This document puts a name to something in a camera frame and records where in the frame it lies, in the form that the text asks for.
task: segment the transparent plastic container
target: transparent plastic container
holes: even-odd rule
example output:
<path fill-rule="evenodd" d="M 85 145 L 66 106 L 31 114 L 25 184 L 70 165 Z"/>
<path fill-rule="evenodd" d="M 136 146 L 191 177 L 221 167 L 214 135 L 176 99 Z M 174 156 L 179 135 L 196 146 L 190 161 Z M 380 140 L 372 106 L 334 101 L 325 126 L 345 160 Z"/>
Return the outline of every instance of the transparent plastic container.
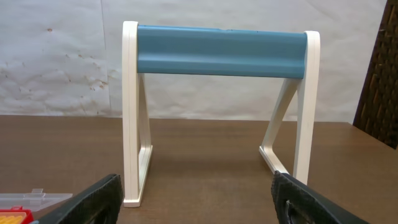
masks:
<path fill-rule="evenodd" d="M 0 209 L 10 209 L 21 206 L 32 212 L 37 212 L 56 203 L 71 198 L 73 194 L 46 194 L 43 189 L 33 189 L 26 194 L 0 194 Z"/>

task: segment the orange object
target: orange object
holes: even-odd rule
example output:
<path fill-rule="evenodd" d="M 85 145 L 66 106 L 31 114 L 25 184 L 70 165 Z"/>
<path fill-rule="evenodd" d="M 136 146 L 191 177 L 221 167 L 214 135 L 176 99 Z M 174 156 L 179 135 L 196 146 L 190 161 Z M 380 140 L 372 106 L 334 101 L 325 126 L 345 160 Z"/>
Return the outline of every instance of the orange object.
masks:
<path fill-rule="evenodd" d="M 22 207 L 0 210 L 0 224 L 29 224 L 33 221 L 32 212 Z"/>

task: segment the brown woven divider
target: brown woven divider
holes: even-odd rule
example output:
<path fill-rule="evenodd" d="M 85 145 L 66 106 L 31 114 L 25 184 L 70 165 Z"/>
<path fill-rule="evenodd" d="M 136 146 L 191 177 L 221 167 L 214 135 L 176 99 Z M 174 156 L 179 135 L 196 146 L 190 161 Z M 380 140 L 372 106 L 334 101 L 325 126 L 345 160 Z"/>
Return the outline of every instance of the brown woven divider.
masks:
<path fill-rule="evenodd" d="M 398 145 L 398 0 L 388 0 L 354 126 L 394 149 Z"/>

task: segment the blue and white rack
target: blue and white rack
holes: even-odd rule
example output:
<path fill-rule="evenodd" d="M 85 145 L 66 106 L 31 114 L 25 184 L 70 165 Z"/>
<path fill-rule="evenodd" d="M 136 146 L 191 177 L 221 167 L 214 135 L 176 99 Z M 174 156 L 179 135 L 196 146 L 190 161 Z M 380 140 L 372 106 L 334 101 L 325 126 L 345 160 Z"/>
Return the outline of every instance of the blue and white rack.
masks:
<path fill-rule="evenodd" d="M 318 32 L 123 24 L 124 206 L 138 207 L 152 154 L 144 73 L 284 78 L 259 151 L 272 172 L 288 173 L 272 145 L 295 92 L 297 140 L 293 176 L 307 184 L 320 60 Z"/>

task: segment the white plastic frame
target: white plastic frame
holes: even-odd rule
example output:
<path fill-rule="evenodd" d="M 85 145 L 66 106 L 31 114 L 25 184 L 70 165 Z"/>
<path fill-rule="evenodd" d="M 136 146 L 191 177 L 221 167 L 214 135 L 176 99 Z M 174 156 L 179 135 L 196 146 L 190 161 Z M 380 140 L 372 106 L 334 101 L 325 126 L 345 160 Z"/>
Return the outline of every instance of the white plastic frame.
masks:
<path fill-rule="evenodd" d="M 316 31 L 305 31 L 307 49 L 305 52 L 305 73 L 302 80 L 284 80 L 278 100 L 272 113 L 266 135 L 260 146 L 260 153 L 272 172 L 288 173 L 272 150 L 280 124 L 285 116 L 294 93 L 298 95 L 297 138 L 294 157 L 293 177 L 307 184 L 310 167 L 313 122 L 317 100 L 320 61 L 320 36 Z"/>
<path fill-rule="evenodd" d="M 152 154 L 144 75 L 137 72 L 137 27 L 138 22 L 126 21 L 123 23 L 122 88 L 125 207 L 140 206 Z M 318 87 L 320 38 L 318 32 L 306 31 L 305 33 L 307 35 L 307 49 L 304 78 L 302 80 L 288 78 L 284 80 L 259 150 L 272 172 L 278 170 L 288 173 L 274 154 L 272 145 L 287 107 L 297 90 L 298 121 L 293 176 L 307 184 Z"/>
<path fill-rule="evenodd" d="M 123 23 L 122 93 L 125 207 L 139 207 L 152 144 L 143 74 L 137 73 L 138 22 Z"/>

